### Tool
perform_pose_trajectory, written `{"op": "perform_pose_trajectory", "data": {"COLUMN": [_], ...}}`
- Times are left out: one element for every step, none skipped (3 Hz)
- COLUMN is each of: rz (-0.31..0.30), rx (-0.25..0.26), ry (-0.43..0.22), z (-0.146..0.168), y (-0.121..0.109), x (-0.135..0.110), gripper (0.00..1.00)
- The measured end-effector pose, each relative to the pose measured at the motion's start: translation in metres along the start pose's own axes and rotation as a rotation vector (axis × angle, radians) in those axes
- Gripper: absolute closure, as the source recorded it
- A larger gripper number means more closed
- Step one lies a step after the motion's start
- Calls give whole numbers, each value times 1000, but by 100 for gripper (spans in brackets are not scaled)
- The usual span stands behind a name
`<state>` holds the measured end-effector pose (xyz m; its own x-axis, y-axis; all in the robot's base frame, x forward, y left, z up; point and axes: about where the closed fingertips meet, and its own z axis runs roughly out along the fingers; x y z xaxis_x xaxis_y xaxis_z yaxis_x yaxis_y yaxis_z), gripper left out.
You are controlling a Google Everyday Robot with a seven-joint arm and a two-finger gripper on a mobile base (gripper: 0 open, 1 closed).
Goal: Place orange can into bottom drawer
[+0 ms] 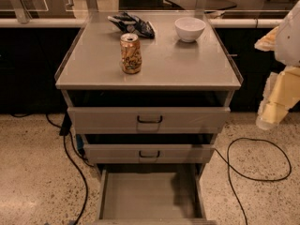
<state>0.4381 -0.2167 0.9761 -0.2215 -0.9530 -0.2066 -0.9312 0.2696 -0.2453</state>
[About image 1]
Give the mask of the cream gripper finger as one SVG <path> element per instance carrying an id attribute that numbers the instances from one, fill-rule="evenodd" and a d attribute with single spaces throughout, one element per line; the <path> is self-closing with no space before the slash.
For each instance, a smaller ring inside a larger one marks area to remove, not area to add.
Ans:
<path id="1" fill-rule="evenodd" d="M 256 126 L 262 130 L 275 128 L 300 101 L 300 67 L 285 67 L 271 72 L 261 101 Z"/>
<path id="2" fill-rule="evenodd" d="M 273 51 L 275 49 L 277 32 L 278 27 L 273 28 L 265 36 L 257 40 L 254 48 L 263 52 Z"/>

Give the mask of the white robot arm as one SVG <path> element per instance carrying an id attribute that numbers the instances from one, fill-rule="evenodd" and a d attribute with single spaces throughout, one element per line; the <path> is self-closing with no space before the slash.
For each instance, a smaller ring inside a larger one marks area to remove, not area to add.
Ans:
<path id="1" fill-rule="evenodd" d="M 256 126 L 263 130 L 275 128 L 300 101 L 300 1 L 279 26 L 254 45 L 257 50 L 275 53 L 285 68 L 271 72 L 262 93 Z"/>

